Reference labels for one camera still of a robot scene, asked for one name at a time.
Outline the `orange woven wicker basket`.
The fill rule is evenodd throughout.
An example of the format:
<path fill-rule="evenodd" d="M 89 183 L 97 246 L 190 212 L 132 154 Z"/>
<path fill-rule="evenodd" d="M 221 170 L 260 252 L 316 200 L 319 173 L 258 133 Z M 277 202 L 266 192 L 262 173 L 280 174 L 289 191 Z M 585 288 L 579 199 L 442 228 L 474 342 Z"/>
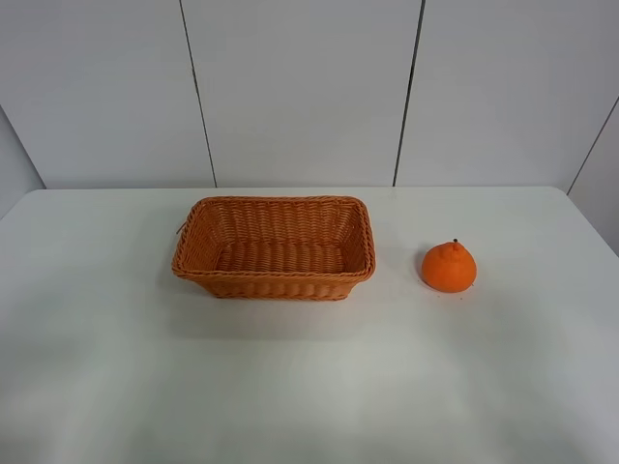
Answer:
<path fill-rule="evenodd" d="M 375 268 L 367 207 L 350 196 L 204 198 L 171 262 L 217 298 L 250 300 L 344 300 Z"/>

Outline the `orange citrus fruit with stem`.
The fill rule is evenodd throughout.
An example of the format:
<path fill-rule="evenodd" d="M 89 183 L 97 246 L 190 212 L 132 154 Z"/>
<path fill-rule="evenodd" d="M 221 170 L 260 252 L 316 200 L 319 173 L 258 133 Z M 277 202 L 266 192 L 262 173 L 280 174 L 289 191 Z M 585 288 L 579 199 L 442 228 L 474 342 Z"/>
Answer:
<path fill-rule="evenodd" d="M 477 277 L 477 264 L 458 239 L 432 247 L 424 256 L 421 277 L 426 285 L 442 293 L 470 288 Z"/>

